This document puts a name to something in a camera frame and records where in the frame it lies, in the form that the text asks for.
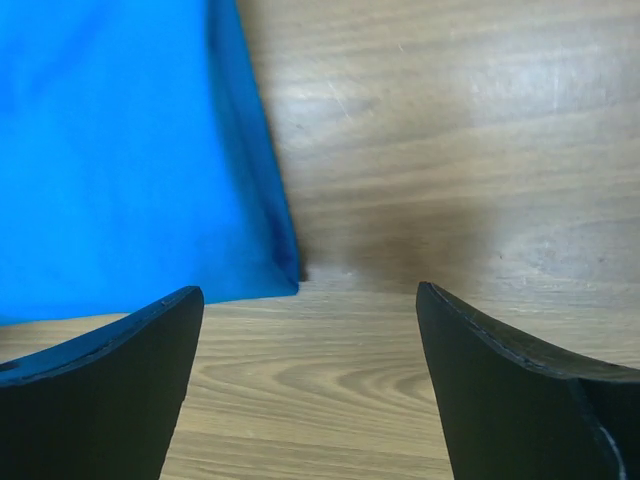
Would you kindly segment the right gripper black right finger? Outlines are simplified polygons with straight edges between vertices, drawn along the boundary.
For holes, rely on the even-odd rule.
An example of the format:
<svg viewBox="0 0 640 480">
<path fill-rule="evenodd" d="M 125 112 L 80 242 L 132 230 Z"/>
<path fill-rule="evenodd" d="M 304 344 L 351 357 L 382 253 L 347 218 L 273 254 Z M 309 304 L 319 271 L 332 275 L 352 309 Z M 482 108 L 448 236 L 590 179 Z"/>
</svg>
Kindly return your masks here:
<svg viewBox="0 0 640 480">
<path fill-rule="evenodd" d="M 432 283 L 416 310 L 455 478 L 638 478 L 637 369 L 555 346 Z"/>
</svg>

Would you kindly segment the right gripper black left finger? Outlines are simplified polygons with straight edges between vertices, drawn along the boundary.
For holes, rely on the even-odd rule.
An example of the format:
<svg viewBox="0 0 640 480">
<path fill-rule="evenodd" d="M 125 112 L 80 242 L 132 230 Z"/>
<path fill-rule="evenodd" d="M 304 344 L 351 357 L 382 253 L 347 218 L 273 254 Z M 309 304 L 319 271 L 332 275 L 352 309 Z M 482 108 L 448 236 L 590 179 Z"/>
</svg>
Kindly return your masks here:
<svg viewBox="0 0 640 480">
<path fill-rule="evenodd" d="M 1 365 L 4 479 L 157 479 L 196 354 L 204 299 L 182 288 Z"/>
</svg>

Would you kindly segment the blue t shirt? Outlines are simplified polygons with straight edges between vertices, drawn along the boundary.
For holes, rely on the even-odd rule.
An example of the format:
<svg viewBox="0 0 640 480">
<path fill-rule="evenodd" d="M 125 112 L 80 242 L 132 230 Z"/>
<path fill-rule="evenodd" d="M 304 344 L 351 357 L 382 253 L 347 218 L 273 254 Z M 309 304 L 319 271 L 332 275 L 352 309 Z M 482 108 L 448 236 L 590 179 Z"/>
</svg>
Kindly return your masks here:
<svg viewBox="0 0 640 480">
<path fill-rule="evenodd" d="M 3 324 L 299 282 L 235 2 L 2 3 Z"/>
</svg>

